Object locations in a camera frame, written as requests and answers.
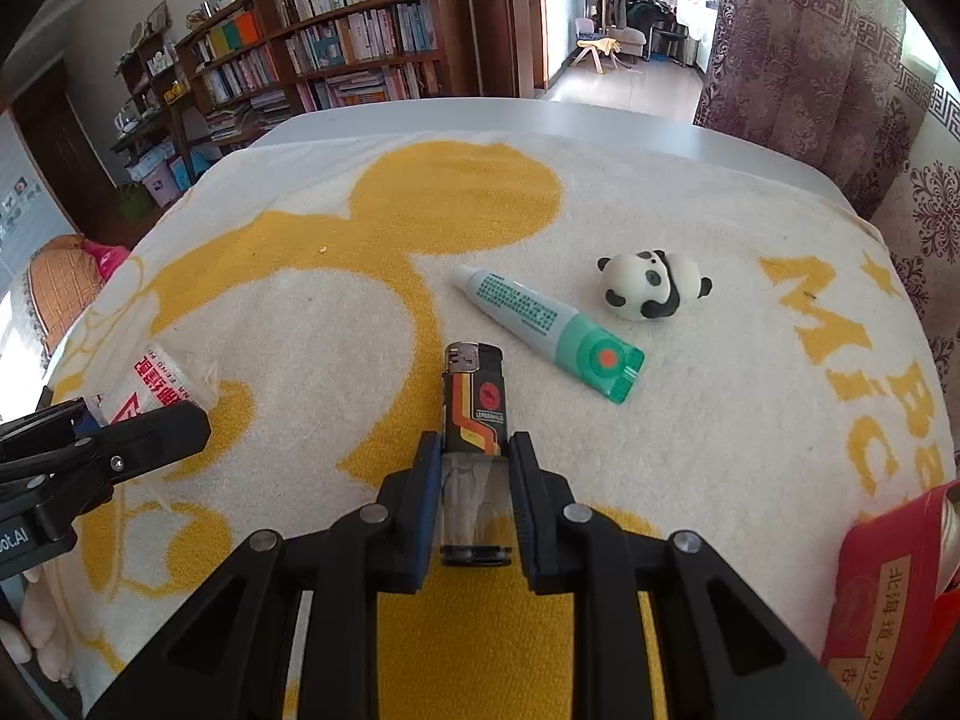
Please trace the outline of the small dark wooden shelf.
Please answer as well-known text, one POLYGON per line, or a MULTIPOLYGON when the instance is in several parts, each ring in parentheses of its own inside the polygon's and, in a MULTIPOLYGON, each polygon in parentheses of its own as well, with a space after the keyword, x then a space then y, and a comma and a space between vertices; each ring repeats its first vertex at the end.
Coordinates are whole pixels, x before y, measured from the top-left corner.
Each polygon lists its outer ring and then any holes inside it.
POLYGON ((192 91, 182 71, 176 48, 166 39, 166 29, 140 21, 130 34, 130 47, 117 60, 116 76, 124 82, 128 98, 114 117, 114 154, 125 164, 143 156, 161 138, 171 140, 174 153, 187 172, 187 185, 197 179, 184 112, 192 106, 192 91))

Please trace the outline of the black orange striped lighter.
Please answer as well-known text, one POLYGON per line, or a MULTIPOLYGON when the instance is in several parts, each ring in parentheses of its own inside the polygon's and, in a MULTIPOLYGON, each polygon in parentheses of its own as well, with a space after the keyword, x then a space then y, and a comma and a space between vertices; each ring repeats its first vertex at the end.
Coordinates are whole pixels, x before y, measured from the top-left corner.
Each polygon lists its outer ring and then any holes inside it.
POLYGON ((506 567, 508 415, 503 351, 455 341, 444 351, 441 536, 444 566, 506 567))

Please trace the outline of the red biscuit tin box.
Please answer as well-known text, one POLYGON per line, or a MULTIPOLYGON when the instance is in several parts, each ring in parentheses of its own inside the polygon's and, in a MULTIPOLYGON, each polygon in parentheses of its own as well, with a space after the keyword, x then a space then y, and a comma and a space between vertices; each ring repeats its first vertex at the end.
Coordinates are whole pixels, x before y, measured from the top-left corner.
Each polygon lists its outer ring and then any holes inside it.
POLYGON ((822 665, 864 718, 893 718, 958 628, 958 484, 858 523, 841 544, 822 665))

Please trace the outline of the small wooden stool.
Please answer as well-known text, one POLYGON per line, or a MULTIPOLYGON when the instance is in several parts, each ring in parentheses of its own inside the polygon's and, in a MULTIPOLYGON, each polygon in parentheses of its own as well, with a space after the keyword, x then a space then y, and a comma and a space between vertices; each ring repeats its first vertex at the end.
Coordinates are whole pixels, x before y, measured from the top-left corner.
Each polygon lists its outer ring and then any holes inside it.
POLYGON ((571 65, 576 67, 576 65, 582 64, 584 60, 590 59, 597 75, 604 75, 604 59, 617 62, 615 55, 619 50, 620 43, 615 37, 602 36, 592 37, 592 39, 579 39, 578 55, 574 57, 571 65))

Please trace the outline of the purple patterned curtain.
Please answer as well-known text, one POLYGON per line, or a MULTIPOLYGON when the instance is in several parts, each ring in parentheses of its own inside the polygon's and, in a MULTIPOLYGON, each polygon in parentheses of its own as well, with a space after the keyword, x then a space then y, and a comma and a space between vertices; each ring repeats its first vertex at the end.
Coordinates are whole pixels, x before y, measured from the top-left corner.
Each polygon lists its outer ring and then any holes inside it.
POLYGON ((958 408, 958 91, 903 0, 718 0, 695 121, 815 167, 882 232, 958 408))

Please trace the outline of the wicker basket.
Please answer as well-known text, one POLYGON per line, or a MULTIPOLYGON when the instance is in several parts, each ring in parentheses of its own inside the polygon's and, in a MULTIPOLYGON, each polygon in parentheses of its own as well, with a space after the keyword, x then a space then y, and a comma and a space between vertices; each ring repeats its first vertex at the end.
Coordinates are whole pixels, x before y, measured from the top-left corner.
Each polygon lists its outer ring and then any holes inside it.
POLYGON ((98 261, 83 249, 85 242, 78 234, 50 239, 34 252, 26 270, 32 307, 49 353, 104 286, 98 261))

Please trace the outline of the teal white ointment tube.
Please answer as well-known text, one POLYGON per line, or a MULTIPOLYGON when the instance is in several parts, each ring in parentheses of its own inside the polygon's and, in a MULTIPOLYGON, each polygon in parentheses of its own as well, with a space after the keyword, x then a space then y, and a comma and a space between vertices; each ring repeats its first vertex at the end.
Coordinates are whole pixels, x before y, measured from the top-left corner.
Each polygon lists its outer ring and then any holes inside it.
POLYGON ((583 312, 494 271, 456 265, 452 282, 501 327, 562 371, 625 403, 644 364, 644 353, 583 312))

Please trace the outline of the white and yellow towel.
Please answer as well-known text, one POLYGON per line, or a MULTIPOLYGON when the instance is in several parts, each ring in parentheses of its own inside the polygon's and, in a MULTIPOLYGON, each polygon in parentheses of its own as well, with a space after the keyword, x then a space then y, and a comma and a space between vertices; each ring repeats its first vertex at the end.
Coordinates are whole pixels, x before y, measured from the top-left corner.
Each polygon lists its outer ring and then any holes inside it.
POLYGON ((55 376, 107 419, 200 401, 198 454, 117 486, 47 567, 101 718, 568 718, 563 539, 640 636, 631 717, 704 717, 669 678, 669 595, 625 539, 718 556, 748 679, 811 665, 887 717, 955 488, 939 369, 880 232, 782 182, 532 135, 251 146, 182 197, 55 376))

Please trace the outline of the large wooden bookshelf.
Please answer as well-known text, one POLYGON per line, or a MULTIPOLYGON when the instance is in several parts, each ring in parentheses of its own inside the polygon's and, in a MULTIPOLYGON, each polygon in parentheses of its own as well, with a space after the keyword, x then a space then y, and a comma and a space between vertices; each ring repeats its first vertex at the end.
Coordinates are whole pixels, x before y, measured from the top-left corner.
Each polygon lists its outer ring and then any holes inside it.
POLYGON ((178 54, 226 149, 304 112, 480 91, 469 0, 236 0, 178 54))

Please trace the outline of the panda squishy toy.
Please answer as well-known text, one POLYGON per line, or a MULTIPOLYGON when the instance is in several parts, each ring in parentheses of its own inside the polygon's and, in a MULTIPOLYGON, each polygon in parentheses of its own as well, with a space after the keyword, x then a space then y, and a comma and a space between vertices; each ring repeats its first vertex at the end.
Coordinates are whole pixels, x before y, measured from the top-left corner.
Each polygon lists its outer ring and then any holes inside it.
POLYGON ((713 280, 697 262, 677 252, 647 249, 601 257, 597 270, 605 307, 630 322, 669 319, 713 291, 713 280))

